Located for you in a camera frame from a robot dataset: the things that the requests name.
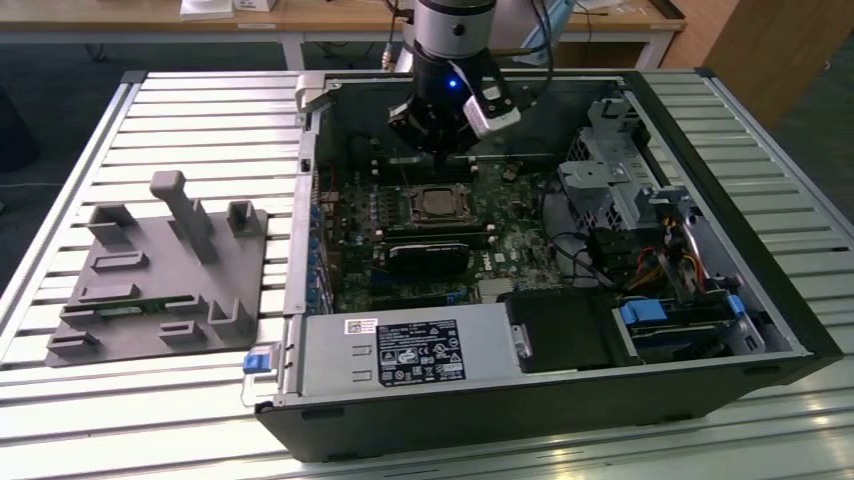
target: white box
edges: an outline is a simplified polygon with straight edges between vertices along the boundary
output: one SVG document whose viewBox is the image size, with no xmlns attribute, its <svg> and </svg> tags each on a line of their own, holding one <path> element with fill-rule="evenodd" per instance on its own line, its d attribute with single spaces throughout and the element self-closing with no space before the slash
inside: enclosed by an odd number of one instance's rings
<svg viewBox="0 0 854 480">
<path fill-rule="evenodd" d="M 268 12 L 275 4 L 276 0 L 235 0 L 235 10 Z"/>
<path fill-rule="evenodd" d="M 181 20 L 209 20 L 233 16 L 231 0 L 181 0 Z"/>
</svg>

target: slotted aluminum surface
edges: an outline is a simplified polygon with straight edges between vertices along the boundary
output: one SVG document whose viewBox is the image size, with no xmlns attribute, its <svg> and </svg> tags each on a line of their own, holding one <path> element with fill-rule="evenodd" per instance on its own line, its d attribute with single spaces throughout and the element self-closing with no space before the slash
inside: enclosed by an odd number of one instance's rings
<svg viewBox="0 0 854 480">
<path fill-rule="evenodd" d="M 204 199 L 207 211 L 251 198 L 272 214 L 259 342 L 281 335 L 299 141 L 295 74 L 149 74 L 113 102 L 116 118 L 105 120 L 101 140 L 81 158 L 91 168 L 0 337 L 0 478 L 854 475 L 850 226 L 714 81 L 692 72 L 646 78 L 848 354 L 842 361 L 699 420 L 319 465 L 291 459 L 252 419 L 241 398 L 251 403 L 251 394 L 269 394 L 273 383 L 243 392 L 241 353 L 44 367 L 46 339 L 92 240 L 80 225 L 100 202 L 128 202 L 136 216 L 164 214 L 147 192 L 151 173 L 163 168 L 184 171 L 188 194 Z M 678 183 L 668 158 L 652 150 Z"/>
</svg>

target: gray carpet floor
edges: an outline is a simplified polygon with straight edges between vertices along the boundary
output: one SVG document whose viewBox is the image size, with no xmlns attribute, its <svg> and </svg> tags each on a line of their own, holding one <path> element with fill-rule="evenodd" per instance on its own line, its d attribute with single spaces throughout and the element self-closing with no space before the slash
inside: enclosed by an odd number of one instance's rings
<svg viewBox="0 0 854 480">
<path fill-rule="evenodd" d="M 373 68 L 381 45 L 305 46 L 312 69 Z M 127 70 L 224 71 L 285 68 L 275 44 L 107 45 L 92 62 L 81 45 L 0 45 L 0 86 L 6 90 L 42 154 L 29 167 L 0 173 L 0 291 L 26 251 L 89 134 Z M 850 38 L 772 132 L 806 173 L 854 219 L 854 38 Z M 32 187 L 2 185 L 44 183 Z"/>
</svg>

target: power supply label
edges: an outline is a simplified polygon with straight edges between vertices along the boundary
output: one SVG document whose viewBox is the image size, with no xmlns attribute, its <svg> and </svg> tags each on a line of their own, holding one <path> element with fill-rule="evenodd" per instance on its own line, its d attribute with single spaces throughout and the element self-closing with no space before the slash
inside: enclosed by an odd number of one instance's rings
<svg viewBox="0 0 854 480">
<path fill-rule="evenodd" d="M 456 320 L 377 325 L 376 346 L 384 387 L 465 379 Z"/>
</svg>

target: cpu socket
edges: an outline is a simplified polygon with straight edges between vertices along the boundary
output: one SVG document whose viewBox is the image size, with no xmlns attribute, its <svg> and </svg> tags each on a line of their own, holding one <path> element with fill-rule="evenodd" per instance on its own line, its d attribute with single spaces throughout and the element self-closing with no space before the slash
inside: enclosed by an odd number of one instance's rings
<svg viewBox="0 0 854 480">
<path fill-rule="evenodd" d="M 468 205 L 469 189 L 461 185 L 421 185 L 409 188 L 411 222 L 423 228 L 477 223 Z"/>
</svg>

